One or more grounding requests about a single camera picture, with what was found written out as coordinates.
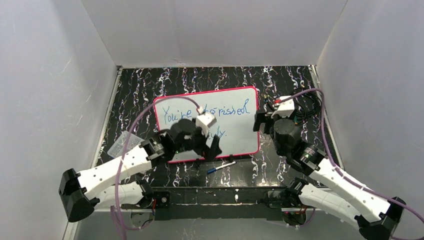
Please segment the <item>white blue whiteboard marker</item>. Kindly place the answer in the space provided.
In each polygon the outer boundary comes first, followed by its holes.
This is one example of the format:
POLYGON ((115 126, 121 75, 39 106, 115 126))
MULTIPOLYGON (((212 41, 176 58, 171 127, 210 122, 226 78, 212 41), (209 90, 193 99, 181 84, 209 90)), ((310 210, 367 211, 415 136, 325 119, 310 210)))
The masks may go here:
POLYGON ((216 172, 216 171, 218 171, 218 170, 221 170, 221 169, 224 169, 224 168, 227 168, 227 167, 230 167, 230 166, 233 166, 233 165, 235 165, 237 162, 236 161, 233 161, 233 162, 230 162, 230 163, 227 163, 227 164, 224 164, 224 165, 221 165, 221 166, 218 166, 218 167, 214 167, 214 168, 211 168, 211 169, 209 169, 208 171, 207 171, 207 175, 210 175, 210 174, 212 174, 212 173, 214 173, 214 172, 216 172))

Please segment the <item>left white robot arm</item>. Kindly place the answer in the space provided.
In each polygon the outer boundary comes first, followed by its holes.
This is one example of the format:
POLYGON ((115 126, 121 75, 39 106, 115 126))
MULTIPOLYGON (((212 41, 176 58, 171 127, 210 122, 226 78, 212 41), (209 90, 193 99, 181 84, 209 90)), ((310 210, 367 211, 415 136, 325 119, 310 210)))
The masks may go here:
POLYGON ((137 144, 124 156, 102 165, 75 171, 66 170, 61 177, 58 194, 67 220, 81 221, 95 210, 107 207, 136 205, 153 208, 156 199, 152 187, 144 180, 128 184, 120 182, 133 175, 145 173, 171 161, 176 154, 195 152, 208 161, 222 153, 220 137, 214 135, 207 145, 210 128, 217 122, 210 114, 182 119, 170 129, 164 129, 137 144))

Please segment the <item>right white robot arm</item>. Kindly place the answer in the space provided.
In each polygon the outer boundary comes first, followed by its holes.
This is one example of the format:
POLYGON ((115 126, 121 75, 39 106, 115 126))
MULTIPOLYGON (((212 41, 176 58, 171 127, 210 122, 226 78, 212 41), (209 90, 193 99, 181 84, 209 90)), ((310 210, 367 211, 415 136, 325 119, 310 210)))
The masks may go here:
POLYGON ((292 120, 257 111, 253 131, 259 131, 261 124, 264 134, 270 135, 277 155, 285 157, 292 169, 332 190, 323 191, 295 178, 279 197, 293 206, 321 209, 353 226, 366 240, 389 240, 393 236, 403 213, 403 207, 395 201, 404 204, 402 199, 387 200, 371 194, 364 184, 332 165, 322 150, 303 141, 301 129, 292 120))

